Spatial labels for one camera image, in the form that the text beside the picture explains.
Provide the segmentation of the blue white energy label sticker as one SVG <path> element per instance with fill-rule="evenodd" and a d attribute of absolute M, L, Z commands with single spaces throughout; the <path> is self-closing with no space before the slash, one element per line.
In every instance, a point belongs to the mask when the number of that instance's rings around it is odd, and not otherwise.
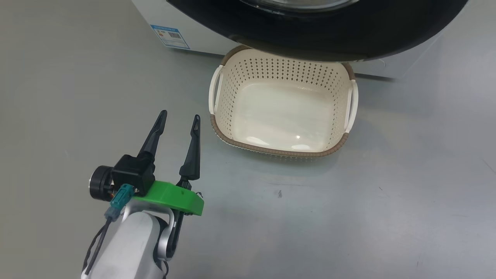
<path fill-rule="evenodd" d="M 156 25 L 150 26 L 165 46 L 184 50 L 191 49 L 178 29 Z"/>

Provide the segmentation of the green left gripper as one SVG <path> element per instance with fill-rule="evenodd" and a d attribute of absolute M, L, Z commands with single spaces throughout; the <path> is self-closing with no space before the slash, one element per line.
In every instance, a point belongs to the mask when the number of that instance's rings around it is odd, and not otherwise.
<path fill-rule="evenodd" d="M 160 136 L 163 134 L 166 120 L 167 110 L 162 110 L 159 113 L 152 129 L 150 130 L 142 148 L 138 152 L 138 156 L 155 157 Z M 132 202 L 142 207 L 145 211 L 165 213 L 166 209 L 177 210 L 185 214 L 202 216 L 204 208 L 203 198 L 196 192 L 191 191 L 191 181 L 200 178 L 200 133 L 201 133 L 201 118 L 195 115 L 191 127 L 191 142 L 188 147 L 188 153 L 184 164 L 179 170 L 181 178 L 176 185 L 155 181 L 147 194 L 143 197 L 134 196 Z"/>

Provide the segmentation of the black round glass washer door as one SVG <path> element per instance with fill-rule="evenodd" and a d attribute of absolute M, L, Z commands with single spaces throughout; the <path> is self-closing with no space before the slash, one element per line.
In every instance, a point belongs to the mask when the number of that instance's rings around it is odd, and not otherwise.
<path fill-rule="evenodd" d="M 441 32 L 469 0 L 167 0 L 250 48 L 318 62 L 395 55 Z"/>

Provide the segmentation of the cream perforated laundry basket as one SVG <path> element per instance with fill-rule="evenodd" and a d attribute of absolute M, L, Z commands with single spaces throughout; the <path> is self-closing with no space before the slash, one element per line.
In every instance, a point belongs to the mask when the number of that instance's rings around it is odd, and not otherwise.
<path fill-rule="evenodd" d="M 290 59 L 237 46 L 211 78 L 208 107 L 214 132 L 228 145 L 321 158 L 348 140 L 358 85 L 347 62 Z"/>

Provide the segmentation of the white front-load washing machine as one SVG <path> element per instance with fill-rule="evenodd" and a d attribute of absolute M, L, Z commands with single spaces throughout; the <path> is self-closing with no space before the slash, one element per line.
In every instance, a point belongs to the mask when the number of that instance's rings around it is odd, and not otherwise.
<path fill-rule="evenodd" d="M 231 49 L 239 46 L 228 38 L 209 30 L 200 23 L 189 18 L 166 0 L 131 0 L 147 24 L 178 29 L 188 46 L 188 51 L 226 55 Z M 356 74 L 383 78 L 402 78 L 413 69 L 413 65 L 427 53 L 427 50 L 441 37 L 441 32 L 424 43 L 402 53 L 389 57 L 365 61 L 351 62 Z"/>

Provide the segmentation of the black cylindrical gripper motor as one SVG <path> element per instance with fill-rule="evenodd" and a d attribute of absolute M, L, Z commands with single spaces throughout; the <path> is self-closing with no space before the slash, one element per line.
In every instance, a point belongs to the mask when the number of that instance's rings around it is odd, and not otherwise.
<path fill-rule="evenodd" d="M 89 180 L 89 194 L 93 199 L 107 202 L 113 199 L 112 170 L 113 167 L 102 165 L 92 173 Z"/>

